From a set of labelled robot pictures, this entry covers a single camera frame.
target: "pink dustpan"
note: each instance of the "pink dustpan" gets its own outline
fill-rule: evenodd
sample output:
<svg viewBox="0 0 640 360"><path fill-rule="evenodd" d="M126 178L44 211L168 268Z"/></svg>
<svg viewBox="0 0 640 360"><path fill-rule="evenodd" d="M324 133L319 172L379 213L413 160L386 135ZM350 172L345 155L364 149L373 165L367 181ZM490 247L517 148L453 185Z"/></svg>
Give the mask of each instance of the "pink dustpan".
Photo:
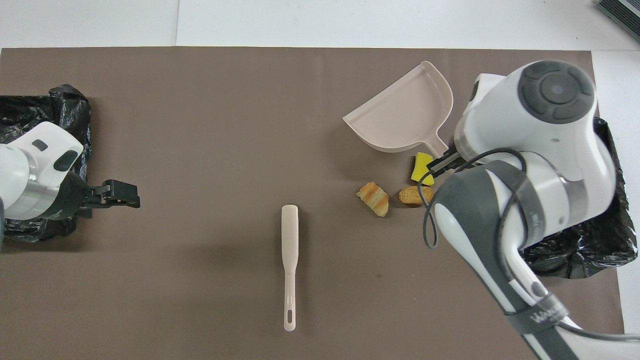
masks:
<svg viewBox="0 0 640 360"><path fill-rule="evenodd" d="M423 143L439 158L449 147L438 129L452 108L449 83L432 63L423 61L343 119L374 149L400 152Z"/></svg>

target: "croissant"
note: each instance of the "croissant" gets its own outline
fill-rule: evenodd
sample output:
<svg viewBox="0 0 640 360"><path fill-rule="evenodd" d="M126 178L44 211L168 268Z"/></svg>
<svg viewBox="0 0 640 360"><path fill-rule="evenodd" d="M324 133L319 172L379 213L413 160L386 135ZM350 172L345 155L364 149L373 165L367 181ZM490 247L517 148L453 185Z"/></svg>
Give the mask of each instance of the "croissant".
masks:
<svg viewBox="0 0 640 360"><path fill-rule="evenodd" d="M367 183L356 195L369 206L376 215L384 217L389 210L389 195L376 183Z"/></svg>

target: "black cable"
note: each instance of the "black cable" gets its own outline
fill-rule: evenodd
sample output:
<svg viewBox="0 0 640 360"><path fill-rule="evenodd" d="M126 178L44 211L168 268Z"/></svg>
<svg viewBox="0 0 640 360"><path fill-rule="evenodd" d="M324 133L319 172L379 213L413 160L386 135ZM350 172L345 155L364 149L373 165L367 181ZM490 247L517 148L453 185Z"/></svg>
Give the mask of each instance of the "black cable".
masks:
<svg viewBox="0 0 640 360"><path fill-rule="evenodd" d="M564 322L559 322L558 326L562 329L572 332L579 336L584 336L591 339L605 340L605 341L640 341L640 335L638 334L600 334L598 332L591 332L584 329L580 329L575 326L571 326Z"/></svg>
<svg viewBox="0 0 640 360"><path fill-rule="evenodd" d="M485 158L489 155L493 155L493 154L499 154L499 153L507 153L507 154L511 154L513 156L515 156L516 158L518 158L518 160L520 161L520 166L521 166L521 170L526 174L527 173L527 162L525 161L524 157L522 156L522 154L520 154L519 151L516 151L514 149L510 149L508 147L499 147L497 149L492 149L489 151L485 151L480 155L474 156L471 160L468 160L466 163L460 165L460 167L458 167L456 169L455 172L461 172L462 170L465 170L466 168L470 167L473 163L477 162L478 160ZM427 245L427 248L429 249L435 249L436 247L438 247L438 232L436 231L436 225L435 225L435 221L433 220L433 215L431 214L431 207L433 205L433 203L435 202L435 197L438 195L436 193L436 195L433 196L433 199L431 199L431 202L427 202L427 200L424 198L424 195L422 194L422 185L424 180L429 176L433 174L432 170L429 170L426 174L424 174L421 178L420 181L418 181L418 195L420 195L420 200L422 201L422 205L424 205L425 207L425 212L424 212L424 218L422 219L422 239L424 240L424 244ZM500 236L502 234L502 228L504 227L504 221L506 219L506 215L508 213L508 209L513 205L513 203L517 203L520 204L520 199L518 199L517 197L515 197L515 193L513 189L511 190L511 197L509 198L508 202L507 202L507 206L504 209L504 211L502 212L502 215L500 216L500 220L499 220L499 227L498 227L498 235ZM524 213L522 211L522 206L519 206L520 209L520 216L524 219ZM433 228L433 244L429 243L429 240L427 239L427 222L428 220L431 219L431 226Z"/></svg>

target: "brush handle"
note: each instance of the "brush handle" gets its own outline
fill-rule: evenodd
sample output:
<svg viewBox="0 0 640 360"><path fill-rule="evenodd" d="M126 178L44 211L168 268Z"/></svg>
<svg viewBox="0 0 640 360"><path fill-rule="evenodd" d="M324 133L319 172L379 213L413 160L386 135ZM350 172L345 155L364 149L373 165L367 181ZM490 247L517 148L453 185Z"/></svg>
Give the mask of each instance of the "brush handle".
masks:
<svg viewBox="0 0 640 360"><path fill-rule="evenodd" d="M298 266L298 207L282 207L282 264L284 265L284 329L296 328L296 267Z"/></svg>
<svg viewBox="0 0 640 360"><path fill-rule="evenodd" d="M296 273L284 277L284 329L296 328Z"/></svg>

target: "brown mat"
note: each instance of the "brown mat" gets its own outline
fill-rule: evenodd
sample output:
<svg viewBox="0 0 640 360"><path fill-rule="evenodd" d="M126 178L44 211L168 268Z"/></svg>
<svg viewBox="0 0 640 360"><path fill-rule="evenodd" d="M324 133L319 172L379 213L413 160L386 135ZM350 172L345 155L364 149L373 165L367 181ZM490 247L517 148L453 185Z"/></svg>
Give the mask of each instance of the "brown mat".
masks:
<svg viewBox="0 0 640 360"><path fill-rule="evenodd" d="M142 208L72 236L6 243L3 359L534 359L423 210L396 200L415 151L364 144L342 116L420 61L450 82L451 137L480 72L588 52L441 49L3 49L0 94L69 83L92 102L93 184ZM378 218L355 196L376 181ZM301 216L298 327L282 327L280 207ZM586 329L622 332L614 270L545 280Z"/></svg>

